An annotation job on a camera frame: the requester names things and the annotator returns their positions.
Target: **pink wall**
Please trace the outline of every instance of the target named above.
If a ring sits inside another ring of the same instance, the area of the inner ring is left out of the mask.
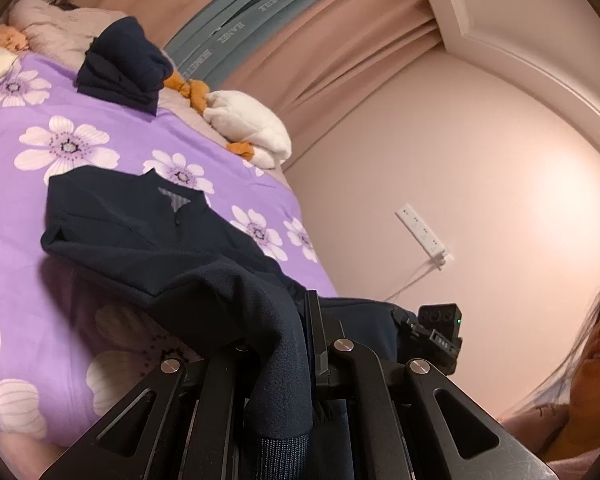
[[[345,296],[384,300],[426,269],[394,216],[414,206],[455,260],[395,302],[459,304],[453,379],[493,414],[560,362],[600,286],[600,154],[544,105],[443,50],[385,84],[286,177]]]

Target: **white power strip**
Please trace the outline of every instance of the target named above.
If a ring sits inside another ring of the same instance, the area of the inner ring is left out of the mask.
[[[414,211],[413,207],[405,204],[395,212],[395,215],[407,227],[413,237],[416,238],[429,257],[439,262],[440,266],[443,265],[448,251],[433,231],[424,223],[422,218]]]

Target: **orange cloth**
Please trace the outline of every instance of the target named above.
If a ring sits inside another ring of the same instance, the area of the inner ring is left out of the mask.
[[[164,80],[167,88],[177,90],[191,102],[191,108],[194,108],[200,115],[206,109],[206,95],[211,91],[204,81],[189,79],[184,81],[177,70],[173,71],[167,79]]]
[[[253,146],[250,142],[230,142],[226,148],[246,161],[253,158]]]
[[[29,41],[17,28],[0,24],[0,46],[16,54],[29,48]]]

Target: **dark hair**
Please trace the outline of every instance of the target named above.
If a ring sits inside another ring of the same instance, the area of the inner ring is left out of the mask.
[[[600,292],[598,293],[593,307],[587,314],[580,331],[571,346],[571,350],[564,361],[549,375],[534,391],[532,391],[523,401],[522,407],[515,410],[522,412],[538,404],[558,404],[562,396],[571,388],[573,374],[578,367],[584,345],[591,334],[593,328],[600,321]]]

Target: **silver screw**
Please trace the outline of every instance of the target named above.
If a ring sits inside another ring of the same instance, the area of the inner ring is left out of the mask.
[[[353,350],[353,341],[350,339],[337,339],[333,346],[340,352],[351,352]]]
[[[428,374],[431,370],[431,366],[424,359],[414,359],[409,363],[409,368],[413,373],[419,375]]]
[[[180,361],[177,359],[167,359],[160,365],[160,370],[166,374],[174,374],[180,370]]]

